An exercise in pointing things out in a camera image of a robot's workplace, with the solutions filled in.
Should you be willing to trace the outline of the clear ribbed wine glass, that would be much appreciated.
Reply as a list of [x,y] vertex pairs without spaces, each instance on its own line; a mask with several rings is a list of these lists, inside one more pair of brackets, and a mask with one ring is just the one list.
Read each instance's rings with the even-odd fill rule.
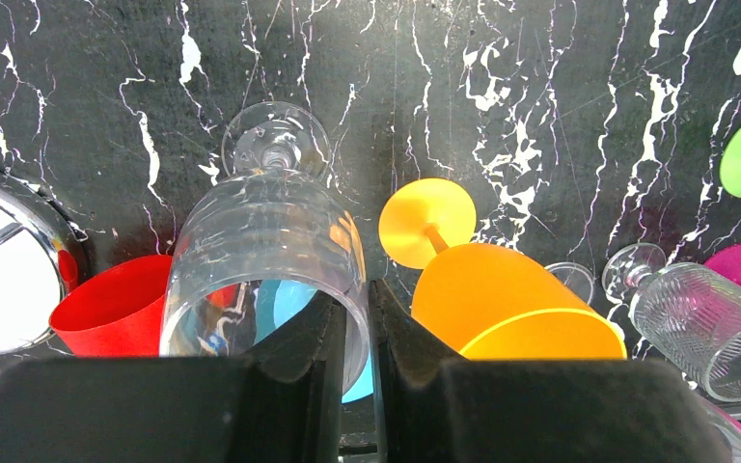
[[605,293],[629,305],[635,329],[710,396],[741,401],[741,286],[636,243],[604,267]]

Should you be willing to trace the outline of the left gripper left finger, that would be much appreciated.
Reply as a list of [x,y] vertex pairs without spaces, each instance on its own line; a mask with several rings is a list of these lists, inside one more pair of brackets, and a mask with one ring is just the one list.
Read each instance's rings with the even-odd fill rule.
[[0,462],[334,462],[345,332],[318,295],[235,357],[17,364],[0,377]]

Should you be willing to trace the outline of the orange yellow wine glass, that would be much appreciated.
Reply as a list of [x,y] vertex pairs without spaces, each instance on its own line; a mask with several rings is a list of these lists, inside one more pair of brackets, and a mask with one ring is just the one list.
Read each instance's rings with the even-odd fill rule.
[[378,235],[397,264],[421,272],[411,315],[470,360],[624,360],[617,328],[535,260],[475,242],[471,196],[430,177],[385,203]]

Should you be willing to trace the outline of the teal wine glass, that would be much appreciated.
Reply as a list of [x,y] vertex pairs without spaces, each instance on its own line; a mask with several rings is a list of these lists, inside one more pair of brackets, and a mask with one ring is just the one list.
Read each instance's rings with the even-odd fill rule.
[[[315,287],[296,281],[263,280],[256,292],[255,343],[265,339],[304,309],[316,293]],[[369,354],[361,375],[343,395],[343,404],[359,400],[374,392],[371,364],[372,355]]]

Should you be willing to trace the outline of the silver wire glass rack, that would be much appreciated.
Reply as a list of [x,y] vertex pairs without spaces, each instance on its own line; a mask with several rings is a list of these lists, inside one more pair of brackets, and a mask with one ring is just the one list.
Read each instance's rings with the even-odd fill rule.
[[49,339],[50,316],[87,268],[66,217],[42,194],[0,173],[0,354]]

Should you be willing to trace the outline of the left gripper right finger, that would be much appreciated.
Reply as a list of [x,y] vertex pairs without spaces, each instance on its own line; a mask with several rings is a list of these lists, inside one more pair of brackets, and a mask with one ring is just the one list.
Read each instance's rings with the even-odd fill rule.
[[369,286],[384,462],[728,462],[699,399],[658,362],[471,361]]

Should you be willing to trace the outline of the red wine glass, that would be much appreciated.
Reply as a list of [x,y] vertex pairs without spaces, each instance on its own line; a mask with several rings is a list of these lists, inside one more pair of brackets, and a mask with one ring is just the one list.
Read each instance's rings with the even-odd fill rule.
[[81,357],[236,355],[256,339],[242,293],[207,259],[148,256],[67,296],[49,325]]

